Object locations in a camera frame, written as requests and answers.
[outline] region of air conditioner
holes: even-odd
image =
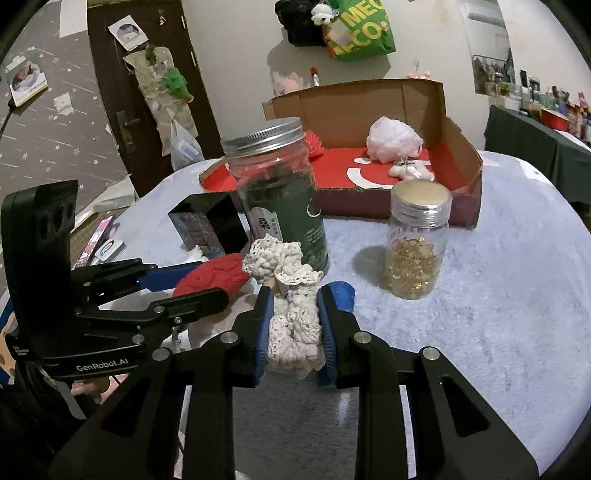
[[[466,16],[470,20],[477,22],[489,23],[497,27],[505,28],[505,20],[500,8],[481,7],[480,5],[473,5],[466,3]]]

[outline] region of product label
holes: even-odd
[[[314,187],[302,182],[292,184],[275,199],[251,198],[249,220],[257,238],[269,233],[282,242],[300,242],[302,263],[324,271],[328,251],[322,213],[314,202],[314,194]]]
[[[277,238],[280,242],[283,241],[283,235],[281,234],[276,213],[270,212],[266,208],[254,207],[251,209],[249,217],[251,228],[257,238],[263,238],[266,234],[269,234]]]

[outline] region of pink plush toy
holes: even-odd
[[[304,80],[297,74],[292,73],[287,77],[273,72],[273,91],[275,96],[279,97],[286,93],[297,92],[304,88]]]

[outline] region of door lock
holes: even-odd
[[[121,132],[121,137],[123,137],[123,144],[125,145],[125,151],[127,153],[135,152],[135,144],[134,144],[134,136],[131,134],[130,127],[133,127],[140,123],[139,118],[134,118],[133,120],[127,120],[127,113],[125,110],[121,110],[115,114],[117,118],[117,123],[119,124],[119,131]]]

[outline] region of star patterned wallpaper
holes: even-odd
[[[79,212],[127,171],[100,98],[88,33],[60,38],[59,29],[60,2],[49,3],[33,16],[2,63],[0,125],[11,97],[5,68],[14,57],[37,63],[49,88],[8,120],[0,139],[0,202],[18,190],[78,179]],[[66,93],[71,109],[54,101]],[[0,296],[5,286],[0,254]]]

